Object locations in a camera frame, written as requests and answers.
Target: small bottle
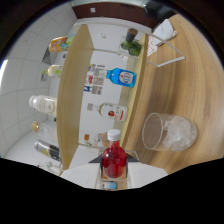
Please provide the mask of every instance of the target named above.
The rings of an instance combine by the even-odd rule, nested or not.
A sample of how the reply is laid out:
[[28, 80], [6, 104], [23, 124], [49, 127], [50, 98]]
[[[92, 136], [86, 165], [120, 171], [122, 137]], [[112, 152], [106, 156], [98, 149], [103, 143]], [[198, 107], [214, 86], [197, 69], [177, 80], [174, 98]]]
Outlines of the small bottle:
[[118, 121], [126, 121], [128, 116], [127, 107], [112, 103], [103, 103], [100, 106], [89, 103], [87, 106], [87, 110], [98, 111], [102, 117]]
[[51, 65], [48, 68], [48, 76], [50, 77], [57, 77], [61, 78], [61, 73], [62, 73], [63, 66], [62, 65]]
[[136, 29], [129, 29], [125, 41], [121, 43], [121, 48], [128, 50], [129, 54], [132, 56], [139, 56], [142, 49], [142, 45], [134, 40], [137, 33], [138, 31]]
[[34, 121], [32, 123], [32, 131], [36, 132], [40, 137], [48, 138], [54, 142], [58, 142], [57, 127], [51, 127], [46, 123]]
[[115, 68], [113, 70], [96, 69], [94, 76], [105, 77], [110, 79], [114, 84], [130, 88], [132, 88], [136, 82], [136, 73], [120, 68]]
[[103, 172], [107, 178], [119, 178], [125, 172], [126, 153], [120, 147], [121, 132], [118, 129], [108, 131], [109, 147], [102, 154]]
[[42, 153], [43, 155], [61, 162], [61, 156], [60, 156], [58, 147], [56, 147], [54, 145], [50, 145], [47, 142], [44, 142], [44, 141], [41, 141], [38, 139], [34, 143], [34, 148], [38, 152]]
[[56, 116], [57, 98], [43, 95], [31, 96], [29, 105], [42, 113]]
[[57, 53], [60, 51], [68, 51], [72, 44], [75, 34], [71, 34], [64, 37], [58, 37], [53, 39], [49, 44], [49, 50], [52, 53]]

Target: wooden shelf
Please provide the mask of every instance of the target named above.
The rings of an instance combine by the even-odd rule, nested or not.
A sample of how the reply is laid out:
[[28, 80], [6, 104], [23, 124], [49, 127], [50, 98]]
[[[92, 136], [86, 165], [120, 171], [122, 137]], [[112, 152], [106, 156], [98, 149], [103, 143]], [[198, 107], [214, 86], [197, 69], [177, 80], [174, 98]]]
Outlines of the wooden shelf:
[[79, 145], [83, 88], [93, 50], [88, 26], [82, 25], [66, 56], [58, 90], [57, 134], [63, 169], [68, 169]]
[[137, 102], [139, 101], [140, 97], [140, 91], [146, 65], [148, 35], [144, 34], [139, 42], [143, 46], [139, 58], [135, 59], [134, 57], [129, 57], [127, 62], [127, 70], [133, 71], [137, 74], [136, 83], [133, 88], [122, 88], [119, 101], [119, 105], [128, 107], [128, 117], [125, 122], [115, 121], [114, 123], [114, 128], [121, 130], [120, 145], [123, 148], [125, 148], [127, 144], [128, 136], [133, 125], [133, 119], [136, 114]]

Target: label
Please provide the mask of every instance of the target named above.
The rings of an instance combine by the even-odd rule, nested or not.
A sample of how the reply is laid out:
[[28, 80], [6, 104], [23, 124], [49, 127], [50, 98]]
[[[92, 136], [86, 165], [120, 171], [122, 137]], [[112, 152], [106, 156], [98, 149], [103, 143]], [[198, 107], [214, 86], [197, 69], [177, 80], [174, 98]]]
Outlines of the label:
[[103, 87], [101, 86], [93, 86], [92, 87], [92, 94], [101, 95], [103, 91]]
[[94, 77], [94, 79], [93, 79], [93, 84], [94, 85], [102, 86], [103, 83], [104, 83], [104, 78], [102, 78], [102, 77]]
[[38, 109], [42, 113], [56, 115], [55, 100], [50, 97], [41, 98], [38, 104]]
[[121, 72], [119, 75], [119, 80], [125, 84], [131, 84], [133, 80], [133, 74], [130, 72]]
[[128, 108], [120, 105], [105, 103], [104, 107], [102, 108], [102, 115], [105, 118], [125, 121], [128, 115]]

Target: green bottle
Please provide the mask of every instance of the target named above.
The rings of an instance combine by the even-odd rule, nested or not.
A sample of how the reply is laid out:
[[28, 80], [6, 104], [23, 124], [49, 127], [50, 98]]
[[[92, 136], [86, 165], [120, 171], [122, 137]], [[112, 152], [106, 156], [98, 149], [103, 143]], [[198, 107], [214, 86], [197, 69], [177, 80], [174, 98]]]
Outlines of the green bottle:
[[142, 49], [142, 45], [134, 40], [137, 33], [138, 31], [136, 29], [129, 29], [125, 41], [121, 43], [121, 48], [128, 50], [129, 54], [132, 56], [139, 56]]

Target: clear glass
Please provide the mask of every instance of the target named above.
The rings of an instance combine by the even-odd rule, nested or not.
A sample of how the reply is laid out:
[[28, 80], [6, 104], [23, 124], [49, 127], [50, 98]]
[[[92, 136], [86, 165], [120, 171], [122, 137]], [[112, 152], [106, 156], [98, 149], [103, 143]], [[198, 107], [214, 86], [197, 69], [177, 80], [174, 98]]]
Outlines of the clear glass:
[[156, 151], [182, 151], [197, 138], [195, 124], [176, 115], [152, 113], [142, 129], [144, 146]]

